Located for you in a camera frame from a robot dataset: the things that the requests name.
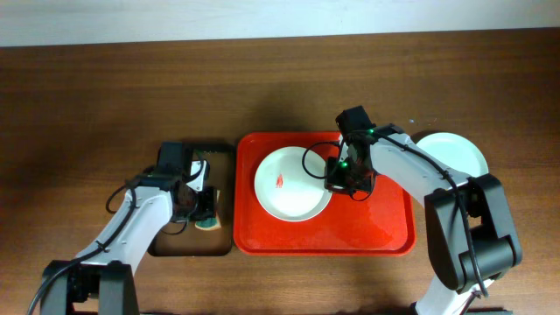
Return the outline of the white plate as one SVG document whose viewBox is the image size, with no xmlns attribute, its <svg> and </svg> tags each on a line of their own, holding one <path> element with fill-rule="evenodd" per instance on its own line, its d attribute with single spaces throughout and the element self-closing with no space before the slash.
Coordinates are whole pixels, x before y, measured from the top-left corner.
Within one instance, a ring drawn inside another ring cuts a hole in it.
<svg viewBox="0 0 560 315">
<path fill-rule="evenodd" d="M 273 217 L 288 222 L 308 221 L 331 201 L 318 176 L 326 161 L 303 147 L 288 146 L 271 152 L 257 167 L 255 196 Z"/>
</svg>

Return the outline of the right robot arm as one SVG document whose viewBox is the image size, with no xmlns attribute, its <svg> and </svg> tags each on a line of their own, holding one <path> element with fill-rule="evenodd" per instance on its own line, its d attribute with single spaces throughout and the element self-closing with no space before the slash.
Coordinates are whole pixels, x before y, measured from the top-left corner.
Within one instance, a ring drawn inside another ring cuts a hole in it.
<svg viewBox="0 0 560 315">
<path fill-rule="evenodd" d="M 338 122 L 338 168 L 346 177 L 335 192 L 382 175 L 425 211 L 428 255 L 435 276 L 411 306 L 414 314 L 465 314 L 475 298 L 522 261 L 513 216 L 501 182 L 487 173 L 457 171 L 420 149 L 394 124 Z"/>
</svg>

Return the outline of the light green plate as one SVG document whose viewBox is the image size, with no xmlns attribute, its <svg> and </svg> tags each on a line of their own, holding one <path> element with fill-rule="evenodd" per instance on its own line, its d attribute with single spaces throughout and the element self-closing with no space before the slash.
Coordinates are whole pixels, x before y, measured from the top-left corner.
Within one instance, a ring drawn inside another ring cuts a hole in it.
<svg viewBox="0 0 560 315">
<path fill-rule="evenodd" d="M 473 177 L 489 173 L 487 161 L 479 148 L 460 135 L 433 133 L 421 138 L 416 145 L 457 171 Z"/>
</svg>

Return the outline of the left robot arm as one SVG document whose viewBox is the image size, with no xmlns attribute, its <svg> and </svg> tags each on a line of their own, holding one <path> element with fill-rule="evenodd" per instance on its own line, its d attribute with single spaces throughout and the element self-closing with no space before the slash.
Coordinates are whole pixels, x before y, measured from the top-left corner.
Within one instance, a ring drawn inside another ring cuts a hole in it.
<svg viewBox="0 0 560 315">
<path fill-rule="evenodd" d="M 124 191 L 108 225 L 76 257 L 54 260 L 27 312 L 76 314 L 76 303 L 98 299 L 99 314 L 138 314 L 134 275 L 152 241 L 169 223 L 200 221 L 214 214 L 214 196 L 204 186 L 205 167 L 195 173 L 141 173 L 117 189 Z"/>
</svg>

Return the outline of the green and orange sponge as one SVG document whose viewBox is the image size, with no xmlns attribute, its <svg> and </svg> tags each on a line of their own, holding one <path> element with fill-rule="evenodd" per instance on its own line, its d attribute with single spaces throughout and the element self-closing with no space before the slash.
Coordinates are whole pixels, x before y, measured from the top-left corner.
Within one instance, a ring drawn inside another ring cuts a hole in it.
<svg viewBox="0 0 560 315">
<path fill-rule="evenodd" d="M 202 231 L 214 231 L 221 229 L 221 220 L 218 216 L 200 220 L 195 223 L 195 227 Z"/>
</svg>

